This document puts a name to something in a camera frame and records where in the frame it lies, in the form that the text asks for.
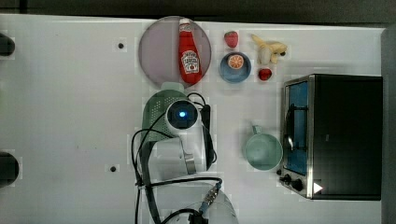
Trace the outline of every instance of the ketchup bottle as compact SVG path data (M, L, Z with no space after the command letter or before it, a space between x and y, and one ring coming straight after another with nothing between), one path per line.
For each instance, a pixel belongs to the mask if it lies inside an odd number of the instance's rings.
M178 31L178 67L180 74L185 82L195 84L202 78L202 69L191 32L190 20L181 19Z

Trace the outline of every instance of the toy banana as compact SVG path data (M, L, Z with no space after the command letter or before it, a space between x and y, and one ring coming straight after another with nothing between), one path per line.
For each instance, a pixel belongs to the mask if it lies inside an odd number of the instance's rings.
M277 54L284 55L288 46L275 42L273 44L267 44L265 41L260 39L256 35L252 35L254 42L259 46L259 63L267 65L270 61L271 63L277 63Z

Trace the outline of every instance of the strawberry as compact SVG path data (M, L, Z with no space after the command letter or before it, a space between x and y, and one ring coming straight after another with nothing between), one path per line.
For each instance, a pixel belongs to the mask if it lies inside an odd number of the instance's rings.
M233 49L238 45L238 33L230 31L224 35L224 40L228 47Z

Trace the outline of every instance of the oven knob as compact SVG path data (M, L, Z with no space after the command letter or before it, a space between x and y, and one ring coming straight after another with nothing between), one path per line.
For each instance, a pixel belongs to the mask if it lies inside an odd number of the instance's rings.
M303 189L303 181L301 179L296 179L291 181L291 186L297 191L301 191Z
M289 185L291 181L291 176L290 175L284 175L283 177L279 178L280 181L283 181L285 185Z

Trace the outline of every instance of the toaster oven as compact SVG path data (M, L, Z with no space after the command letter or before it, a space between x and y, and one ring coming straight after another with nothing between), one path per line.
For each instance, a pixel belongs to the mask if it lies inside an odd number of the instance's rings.
M282 185L314 200L380 200L382 90L382 77L286 82Z

